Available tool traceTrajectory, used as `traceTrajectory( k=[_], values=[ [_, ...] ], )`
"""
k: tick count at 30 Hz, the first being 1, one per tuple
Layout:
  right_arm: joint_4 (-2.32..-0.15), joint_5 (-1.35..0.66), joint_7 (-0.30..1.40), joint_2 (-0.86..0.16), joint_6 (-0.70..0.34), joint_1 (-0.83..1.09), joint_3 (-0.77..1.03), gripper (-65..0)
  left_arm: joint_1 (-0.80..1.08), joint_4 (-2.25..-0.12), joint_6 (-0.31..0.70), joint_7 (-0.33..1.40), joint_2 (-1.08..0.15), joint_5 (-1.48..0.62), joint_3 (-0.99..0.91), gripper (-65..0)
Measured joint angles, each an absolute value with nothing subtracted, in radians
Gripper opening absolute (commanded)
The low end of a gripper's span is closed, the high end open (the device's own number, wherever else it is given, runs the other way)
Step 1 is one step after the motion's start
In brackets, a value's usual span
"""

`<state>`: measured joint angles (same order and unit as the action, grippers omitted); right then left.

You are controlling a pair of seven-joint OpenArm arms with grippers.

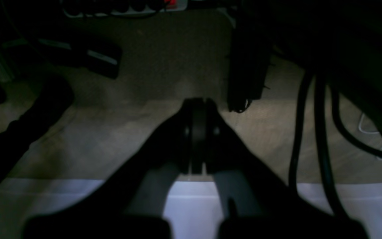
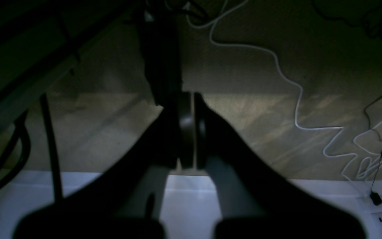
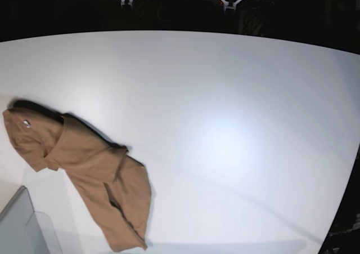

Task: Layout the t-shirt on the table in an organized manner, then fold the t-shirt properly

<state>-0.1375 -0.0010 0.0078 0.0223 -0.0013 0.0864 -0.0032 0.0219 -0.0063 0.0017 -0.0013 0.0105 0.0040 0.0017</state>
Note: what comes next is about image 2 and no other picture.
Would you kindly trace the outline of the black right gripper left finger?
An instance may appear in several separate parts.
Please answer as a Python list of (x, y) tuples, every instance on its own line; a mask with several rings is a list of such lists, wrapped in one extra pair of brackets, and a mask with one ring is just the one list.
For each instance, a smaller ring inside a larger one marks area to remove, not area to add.
[(193, 165), (191, 94), (169, 98), (132, 148), (94, 181), (25, 216), (15, 239), (165, 239), (165, 183), (179, 159)]

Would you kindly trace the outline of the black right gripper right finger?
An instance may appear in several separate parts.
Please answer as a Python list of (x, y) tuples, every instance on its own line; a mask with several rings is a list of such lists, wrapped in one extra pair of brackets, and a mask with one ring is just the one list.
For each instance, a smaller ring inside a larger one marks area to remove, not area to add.
[(298, 188), (263, 162), (196, 93), (197, 166), (214, 182), (215, 239), (365, 239), (355, 216)]

